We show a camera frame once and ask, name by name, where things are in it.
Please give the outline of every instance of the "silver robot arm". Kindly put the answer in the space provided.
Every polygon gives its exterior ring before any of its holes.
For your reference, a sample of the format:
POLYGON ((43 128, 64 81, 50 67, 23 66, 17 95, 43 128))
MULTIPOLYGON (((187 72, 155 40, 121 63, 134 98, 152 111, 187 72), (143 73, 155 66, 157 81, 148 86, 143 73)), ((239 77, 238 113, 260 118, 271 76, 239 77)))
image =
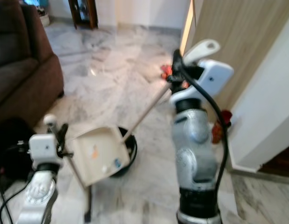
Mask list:
POLYGON ((183 71, 196 79, 196 83, 210 96, 215 96, 232 76, 234 71, 227 64, 198 60, 201 55, 213 54, 220 48, 213 40, 207 42, 203 43, 204 48, 198 48, 202 50, 197 50, 195 46, 184 58, 176 51, 172 77, 168 79, 172 82, 173 92, 169 101, 177 112, 172 126, 172 139, 180 191, 180 207, 177 212, 179 224, 221 224, 217 198, 214 199, 217 197, 217 161, 212 150, 212 133, 207 113, 201 107, 201 102, 205 99, 194 86, 187 89, 180 87, 184 81, 184 77, 180 75, 183 71), (210 43, 216 50, 208 50, 210 43))
POLYGON ((55 177, 51 171, 38 171, 25 191, 25 202, 17 224, 49 224, 57 199, 55 177))
POLYGON ((57 174, 63 166, 62 149, 60 142, 58 143, 60 136, 54 115, 45 116, 44 123, 51 133, 36 134, 29 140, 30 155, 36 172, 25 189, 25 202, 17 224, 49 224, 52 206, 58 196, 57 174))

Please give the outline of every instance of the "brown sofa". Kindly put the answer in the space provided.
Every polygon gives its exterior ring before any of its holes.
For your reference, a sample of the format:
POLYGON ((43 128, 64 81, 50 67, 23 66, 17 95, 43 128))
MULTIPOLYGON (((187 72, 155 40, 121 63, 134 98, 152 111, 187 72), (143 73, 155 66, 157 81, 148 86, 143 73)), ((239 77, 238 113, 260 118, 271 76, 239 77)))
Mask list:
POLYGON ((0 0, 0 122, 34 126, 63 93, 58 57, 34 6, 0 0))

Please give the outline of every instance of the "dustpan handle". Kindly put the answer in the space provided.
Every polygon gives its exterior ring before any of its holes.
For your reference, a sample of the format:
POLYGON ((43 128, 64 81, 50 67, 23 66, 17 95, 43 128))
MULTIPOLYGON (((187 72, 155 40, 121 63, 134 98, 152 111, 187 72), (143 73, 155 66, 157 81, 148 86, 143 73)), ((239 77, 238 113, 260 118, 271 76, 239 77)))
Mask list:
POLYGON ((129 128, 128 132, 122 138, 122 143, 126 142, 135 128, 139 125, 140 122, 146 117, 146 115, 151 111, 151 109, 156 105, 156 103, 161 99, 161 97, 166 93, 166 91, 171 87, 171 83, 166 83, 166 85, 162 88, 162 90, 155 96, 155 98, 151 101, 151 103, 147 106, 146 110, 143 114, 138 118, 138 120, 134 123, 134 125, 129 128))

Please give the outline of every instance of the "white dustpan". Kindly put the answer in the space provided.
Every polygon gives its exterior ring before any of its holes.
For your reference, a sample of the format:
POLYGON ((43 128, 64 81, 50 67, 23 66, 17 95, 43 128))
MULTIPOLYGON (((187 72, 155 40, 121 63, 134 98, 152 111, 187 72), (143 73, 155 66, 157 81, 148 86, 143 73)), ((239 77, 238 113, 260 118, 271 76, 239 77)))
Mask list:
POLYGON ((91 129, 72 140, 73 160, 85 187, 129 164, 129 154, 121 140, 121 132, 115 126, 91 129))

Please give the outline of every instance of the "cable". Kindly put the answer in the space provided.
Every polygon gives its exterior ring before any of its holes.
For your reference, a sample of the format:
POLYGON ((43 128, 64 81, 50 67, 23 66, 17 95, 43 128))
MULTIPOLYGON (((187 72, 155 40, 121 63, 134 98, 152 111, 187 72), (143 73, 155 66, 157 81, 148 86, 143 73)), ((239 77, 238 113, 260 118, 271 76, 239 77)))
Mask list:
MULTIPOLYGON (((4 192, 3 192, 3 189, 2 189, 1 183, 0 183, 0 196, 1 196, 1 199, 2 199, 3 203, 5 203, 6 199, 5 199, 5 196, 4 196, 4 192)), ((5 205, 5 208, 6 208, 8 216, 9 216, 10 223, 13 224, 13 219, 11 217, 11 214, 10 214, 8 206, 5 205)))
POLYGON ((16 195, 18 195, 20 192, 22 192, 27 186, 28 186, 29 182, 23 187, 21 188, 19 191, 17 191, 15 194, 13 194, 12 196, 10 196, 0 207, 0 224, 3 224, 3 220, 2 220, 2 212, 4 207, 6 206, 6 204, 8 203, 8 201, 10 201, 13 197, 15 197, 16 195))
POLYGON ((220 169, 219 169, 219 173, 218 173, 218 177, 217 177, 217 181, 216 181, 216 185, 215 185, 215 195, 214 195, 214 202, 217 203, 217 195, 218 195, 218 190, 219 190, 219 185, 223 176, 223 172, 224 172, 224 168, 225 165, 227 163, 227 157, 228 157, 228 140, 227 140, 227 126, 225 124, 225 121, 222 117, 221 114, 221 110, 218 107, 218 105, 216 104, 216 102, 213 100, 213 98, 203 89, 201 88, 200 85, 198 85, 196 83, 196 81, 194 81, 185 71, 185 69, 183 68, 183 66, 180 67, 181 69, 181 74, 182 76, 184 76, 184 78, 186 79, 186 81, 188 83, 190 83, 191 85, 193 85, 198 92, 200 92, 200 94, 206 98, 206 100, 210 103, 210 105, 212 106, 212 108, 215 110, 217 117, 219 119, 219 122, 221 124, 222 130, 223 130, 223 137, 222 137, 222 144, 223 144, 223 149, 224 149, 224 153, 223 153, 223 158, 222 158, 222 162, 220 165, 220 169))

